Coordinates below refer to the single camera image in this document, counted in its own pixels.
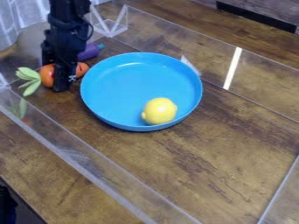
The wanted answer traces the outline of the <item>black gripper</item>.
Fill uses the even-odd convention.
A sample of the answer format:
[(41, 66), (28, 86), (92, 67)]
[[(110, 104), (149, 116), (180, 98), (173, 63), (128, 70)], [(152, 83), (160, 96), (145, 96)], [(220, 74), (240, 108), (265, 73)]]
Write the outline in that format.
[(69, 89), (76, 80), (76, 65), (69, 64), (77, 62), (77, 55), (85, 50), (90, 36), (89, 22), (81, 18), (64, 22), (48, 16), (48, 23), (50, 28), (44, 31), (41, 42), (41, 64), (45, 66), (57, 63), (53, 69), (52, 90), (61, 92)]

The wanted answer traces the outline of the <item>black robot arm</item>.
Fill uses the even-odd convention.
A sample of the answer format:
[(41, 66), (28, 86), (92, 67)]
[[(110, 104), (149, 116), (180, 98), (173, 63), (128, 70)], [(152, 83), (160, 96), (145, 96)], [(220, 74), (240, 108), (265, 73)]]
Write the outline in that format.
[(76, 80), (77, 55), (85, 50), (93, 33), (93, 27), (84, 18), (89, 5), (89, 0), (49, 0), (49, 28), (41, 42), (41, 64), (53, 64), (54, 92), (68, 90)]

